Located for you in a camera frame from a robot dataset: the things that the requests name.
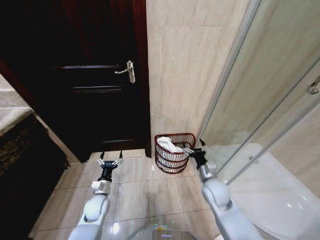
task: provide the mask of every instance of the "door lock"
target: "door lock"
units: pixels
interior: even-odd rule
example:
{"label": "door lock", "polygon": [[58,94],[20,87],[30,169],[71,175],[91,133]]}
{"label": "door lock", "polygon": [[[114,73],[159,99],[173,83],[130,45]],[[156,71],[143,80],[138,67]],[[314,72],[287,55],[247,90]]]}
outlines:
{"label": "door lock", "polygon": [[319,93],[319,88],[316,88],[316,86],[320,83],[320,76],[318,76],[307,88],[307,92],[310,95],[314,95]]}
{"label": "door lock", "polygon": [[136,82],[136,77],[135,77],[135,71],[134,71],[134,62],[133,61],[128,61],[126,63],[126,69],[122,71],[115,71],[115,74],[123,74],[125,72],[129,73],[130,77],[130,83],[134,84]]}

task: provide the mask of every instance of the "shower enclosure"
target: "shower enclosure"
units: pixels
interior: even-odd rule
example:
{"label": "shower enclosure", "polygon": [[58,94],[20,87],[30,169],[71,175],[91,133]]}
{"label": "shower enclosure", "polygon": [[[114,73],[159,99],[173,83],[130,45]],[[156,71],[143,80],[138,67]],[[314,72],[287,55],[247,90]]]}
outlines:
{"label": "shower enclosure", "polygon": [[265,239],[320,237],[319,57],[319,0],[251,0],[198,134]]}

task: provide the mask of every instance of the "beige floor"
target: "beige floor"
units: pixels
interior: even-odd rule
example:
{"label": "beige floor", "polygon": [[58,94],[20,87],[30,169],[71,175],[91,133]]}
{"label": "beige floor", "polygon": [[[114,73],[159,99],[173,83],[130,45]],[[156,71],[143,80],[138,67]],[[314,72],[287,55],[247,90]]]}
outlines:
{"label": "beige floor", "polygon": [[[104,159],[116,158],[118,152],[106,153]],[[112,173],[110,209],[103,225],[104,240],[125,240],[143,225],[162,224],[189,231],[203,240],[219,234],[214,215],[201,194],[198,173],[189,161],[178,174],[158,169],[154,158],[143,151],[124,151],[123,164]],[[65,240],[77,225],[82,209],[92,197],[90,185],[101,175],[93,153],[87,163],[73,163],[66,170],[30,237],[35,240]]]}

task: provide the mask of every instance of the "wall tile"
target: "wall tile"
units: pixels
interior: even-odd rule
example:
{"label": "wall tile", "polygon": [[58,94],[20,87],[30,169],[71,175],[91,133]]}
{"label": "wall tile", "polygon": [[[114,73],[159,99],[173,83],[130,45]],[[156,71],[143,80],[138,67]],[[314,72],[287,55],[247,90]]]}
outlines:
{"label": "wall tile", "polygon": [[151,142],[197,134],[248,0],[147,0]]}

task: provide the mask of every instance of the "red wicker basket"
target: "red wicker basket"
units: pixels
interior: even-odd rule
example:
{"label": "red wicker basket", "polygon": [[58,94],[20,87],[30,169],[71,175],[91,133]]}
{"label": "red wicker basket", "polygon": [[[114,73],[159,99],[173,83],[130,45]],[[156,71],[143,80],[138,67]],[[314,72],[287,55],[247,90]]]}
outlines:
{"label": "red wicker basket", "polygon": [[189,156],[184,152],[172,153],[158,144],[157,139],[168,137],[172,143],[180,148],[193,149],[196,137],[192,133],[161,134],[154,137],[155,141],[155,164],[165,173],[177,174],[183,171],[188,163]]}

